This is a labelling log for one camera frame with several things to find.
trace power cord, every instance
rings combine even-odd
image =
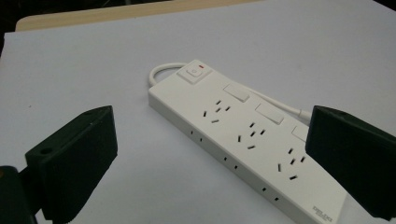
[[[186,63],[165,63],[165,64],[161,64],[155,68],[153,68],[149,75],[148,75],[148,83],[149,85],[155,86],[157,84],[157,81],[155,80],[155,76],[160,73],[163,70],[166,69],[174,69],[174,68],[181,68],[183,66],[185,66]],[[243,89],[246,89],[247,91],[250,91],[252,93],[254,93],[255,95],[259,96],[260,98],[262,98],[263,100],[265,100],[266,102],[270,103],[271,105],[274,105],[276,107],[278,107],[279,109],[282,109],[286,112],[291,113],[292,115],[297,116],[300,119],[306,120],[306,121],[310,121],[311,120],[311,116],[312,114],[308,111],[302,110],[302,109],[297,109],[294,108],[292,106],[289,105],[285,105],[281,102],[279,102],[278,100],[275,100],[269,96],[266,96],[258,91],[255,91],[247,86],[244,86],[240,83],[238,83]]]

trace white power strip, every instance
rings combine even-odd
[[[305,154],[297,119],[196,60],[149,104],[295,222],[337,222],[347,193]]]

